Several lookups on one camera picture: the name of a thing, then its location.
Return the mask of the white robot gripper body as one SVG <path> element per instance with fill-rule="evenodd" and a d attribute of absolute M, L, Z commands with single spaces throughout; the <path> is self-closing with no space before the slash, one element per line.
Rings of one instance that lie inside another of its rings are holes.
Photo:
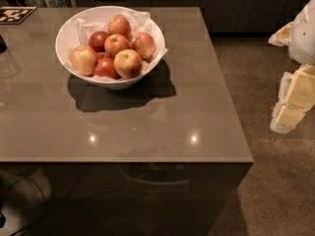
<path fill-rule="evenodd" d="M 315 64 L 315 0 L 310 0 L 295 17 L 288 52 L 300 64 Z"/>

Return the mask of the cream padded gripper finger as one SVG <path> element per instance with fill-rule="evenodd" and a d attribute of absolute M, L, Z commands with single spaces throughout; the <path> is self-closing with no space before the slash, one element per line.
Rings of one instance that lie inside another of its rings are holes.
<path fill-rule="evenodd" d="M 301 65 L 293 74 L 285 72 L 278 98 L 270 128 L 276 133 L 287 134 L 315 105 L 315 66 Z"/>
<path fill-rule="evenodd" d="M 268 43 L 278 47 L 289 46 L 291 27 L 292 22 L 283 26 L 269 38 Z"/>

